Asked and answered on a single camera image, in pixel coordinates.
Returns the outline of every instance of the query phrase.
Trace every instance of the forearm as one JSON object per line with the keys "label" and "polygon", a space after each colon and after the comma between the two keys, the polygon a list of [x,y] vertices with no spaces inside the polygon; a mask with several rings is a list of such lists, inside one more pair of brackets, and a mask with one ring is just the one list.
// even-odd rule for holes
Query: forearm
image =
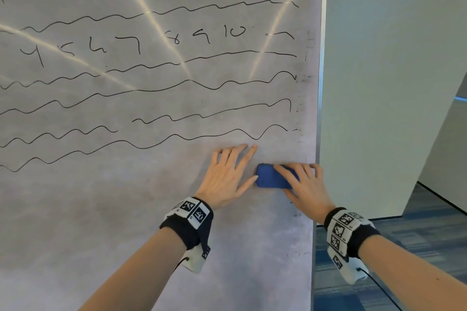
{"label": "forearm", "polygon": [[160,229],[79,311],[150,311],[185,252],[172,229]]}
{"label": "forearm", "polygon": [[458,311],[467,305],[465,284],[384,237],[369,237],[358,253],[411,311]]}

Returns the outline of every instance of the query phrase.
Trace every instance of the finger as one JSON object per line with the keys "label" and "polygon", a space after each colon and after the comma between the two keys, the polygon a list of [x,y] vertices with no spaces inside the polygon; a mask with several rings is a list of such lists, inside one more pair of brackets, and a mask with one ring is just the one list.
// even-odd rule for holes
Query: finger
{"label": "finger", "polygon": [[299,181],[297,180],[297,178],[288,169],[283,168],[280,165],[274,165],[274,170],[280,173],[287,180],[287,182],[290,183],[292,188],[294,186],[296,187],[299,184]]}
{"label": "finger", "polygon": [[247,179],[245,182],[243,182],[238,188],[237,188],[237,196],[240,197],[245,191],[250,188],[255,181],[258,179],[258,176],[253,176]]}
{"label": "finger", "polygon": [[298,204],[298,197],[289,189],[283,189],[287,198],[296,206]]}
{"label": "finger", "polygon": [[233,146],[229,146],[228,148],[223,149],[219,160],[220,165],[225,165],[227,163],[227,159],[229,158],[230,152],[233,148]]}
{"label": "finger", "polygon": [[306,173],[305,173],[305,170],[303,169],[302,164],[288,163],[288,164],[285,164],[285,166],[290,167],[291,169],[293,169],[295,171],[295,173],[297,174],[298,178],[300,178],[300,180],[306,179],[308,177],[306,175]]}
{"label": "finger", "polygon": [[310,167],[315,170],[315,177],[322,181],[324,176],[324,169],[318,164],[310,164]]}
{"label": "finger", "polygon": [[227,160],[227,165],[235,168],[238,155],[240,155],[240,153],[246,148],[248,148],[248,144],[240,144],[239,146],[236,146],[235,148],[233,148],[232,151],[230,152],[229,160]]}
{"label": "finger", "polygon": [[237,170],[238,170],[238,172],[240,174],[243,174],[243,171],[244,171],[245,167],[250,162],[250,160],[252,159],[252,157],[255,154],[257,149],[258,149],[258,145],[253,144],[251,146],[251,148],[247,151],[245,156],[242,157],[242,159],[240,160],[240,162],[239,162],[239,164],[237,166]]}
{"label": "finger", "polygon": [[306,175],[308,178],[313,178],[315,177],[315,174],[313,173],[312,168],[308,164],[302,164],[303,170],[305,171]]}
{"label": "finger", "polygon": [[222,149],[217,148],[213,151],[213,155],[211,156],[211,165],[217,165],[219,162],[219,154],[222,152]]}

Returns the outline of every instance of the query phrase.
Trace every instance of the right hand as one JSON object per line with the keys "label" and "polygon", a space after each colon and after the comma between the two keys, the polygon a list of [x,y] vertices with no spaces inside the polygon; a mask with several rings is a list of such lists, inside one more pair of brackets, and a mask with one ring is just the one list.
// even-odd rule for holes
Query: right hand
{"label": "right hand", "polygon": [[307,217],[319,224],[324,224],[326,216],[336,208],[336,205],[324,185],[323,168],[318,164],[290,163],[286,166],[296,172],[300,181],[289,170],[280,165],[274,165],[274,169],[290,183],[295,192],[284,189],[285,195]]}

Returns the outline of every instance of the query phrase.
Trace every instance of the white wall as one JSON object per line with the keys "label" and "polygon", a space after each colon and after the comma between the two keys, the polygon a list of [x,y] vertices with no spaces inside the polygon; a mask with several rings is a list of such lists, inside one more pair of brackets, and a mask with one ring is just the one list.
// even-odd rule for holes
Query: white wall
{"label": "white wall", "polygon": [[467,102],[452,103],[418,180],[467,211]]}
{"label": "white wall", "polygon": [[327,0],[321,159],[336,204],[402,214],[467,69],[467,0]]}

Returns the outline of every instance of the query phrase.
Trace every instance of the hand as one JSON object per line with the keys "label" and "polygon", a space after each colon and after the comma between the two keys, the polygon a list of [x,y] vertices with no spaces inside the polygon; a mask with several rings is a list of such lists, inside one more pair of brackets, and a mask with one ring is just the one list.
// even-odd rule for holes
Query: hand
{"label": "hand", "polygon": [[230,204],[250,188],[258,176],[250,177],[240,187],[238,187],[238,184],[245,167],[256,152],[256,144],[251,146],[238,166],[235,167],[238,155],[247,147],[247,144],[242,144],[236,147],[214,150],[211,164],[195,197],[205,201],[212,210],[216,210]]}
{"label": "hand", "polygon": [[319,224],[324,224],[326,215],[336,208],[332,202],[326,186],[323,182],[323,168],[318,164],[292,163],[286,166],[293,169],[300,182],[295,176],[280,165],[274,165],[274,169],[280,173],[292,186],[295,194],[284,189],[285,195],[303,214]]}

